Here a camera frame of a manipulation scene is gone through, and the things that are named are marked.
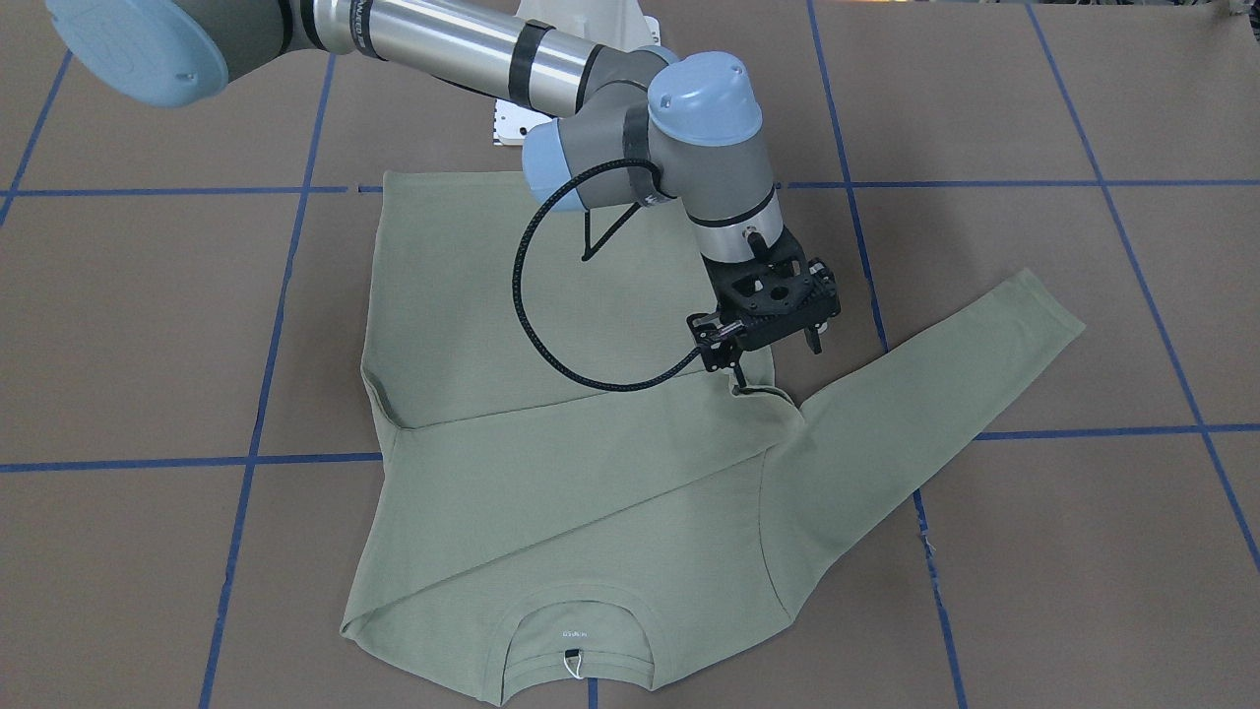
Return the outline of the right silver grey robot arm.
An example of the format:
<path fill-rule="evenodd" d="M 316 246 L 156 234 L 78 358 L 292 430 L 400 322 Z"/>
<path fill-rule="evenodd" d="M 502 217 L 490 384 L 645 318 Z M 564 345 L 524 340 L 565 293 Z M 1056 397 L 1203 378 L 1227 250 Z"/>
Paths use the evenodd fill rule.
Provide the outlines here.
<path fill-rule="evenodd" d="M 620 50 L 467 1 L 49 1 L 50 25 L 100 81 L 149 106 L 188 106 L 290 52 L 358 53 L 470 93 L 547 116 L 528 131 L 524 179 L 538 212 L 512 275 L 517 319 L 554 372 L 598 390 L 658 379 L 581 377 L 528 319 L 523 269 L 549 212 L 622 207 L 629 220 L 672 199 L 694 228 L 716 298 L 687 319 L 684 364 L 740 369 L 746 353 L 803 332 L 840 310 L 833 271 L 806 259 L 782 220 L 762 110 L 743 62 L 724 52 L 679 58 L 662 47 Z"/>

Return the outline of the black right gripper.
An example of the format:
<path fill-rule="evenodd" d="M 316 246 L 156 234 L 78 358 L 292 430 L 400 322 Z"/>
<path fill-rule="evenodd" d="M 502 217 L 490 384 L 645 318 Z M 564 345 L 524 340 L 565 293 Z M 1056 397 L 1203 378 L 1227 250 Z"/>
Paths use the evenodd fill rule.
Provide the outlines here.
<path fill-rule="evenodd" d="M 803 332 L 806 346 L 822 354 L 822 332 L 840 311 L 835 275 L 822 259 L 806 259 L 790 229 L 774 246 L 751 232 L 752 259 L 719 262 L 703 257 L 716 310 L 687 319 L 707 372 L 730 368 L 732 392 L 743 394 L 743 353 Z"/>

